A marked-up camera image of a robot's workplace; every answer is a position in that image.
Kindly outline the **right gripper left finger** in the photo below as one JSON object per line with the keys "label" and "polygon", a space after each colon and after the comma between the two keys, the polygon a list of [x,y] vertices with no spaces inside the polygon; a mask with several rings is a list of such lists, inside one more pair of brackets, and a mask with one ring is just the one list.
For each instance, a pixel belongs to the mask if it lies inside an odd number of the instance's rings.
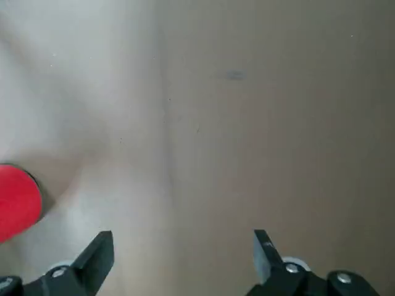
{"label": "right gripper left finger", "polygon": [[1,277],[1,295],[96,295],[114,265],[111,231],[101,231],[70,265],[60,265],[30,283]]}

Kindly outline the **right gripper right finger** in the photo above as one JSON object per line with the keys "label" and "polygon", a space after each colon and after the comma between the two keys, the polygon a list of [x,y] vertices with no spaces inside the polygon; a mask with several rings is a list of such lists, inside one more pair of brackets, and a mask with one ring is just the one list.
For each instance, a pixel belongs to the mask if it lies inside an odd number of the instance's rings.
{"label": "right gripper right finger", "polygon": [[259,283],[248,295],[378,295],[370,283],[356,273],[335,270],[322,278],[304,261],[281,257],[267,232],[261,229],[254,231],[253,255]]}

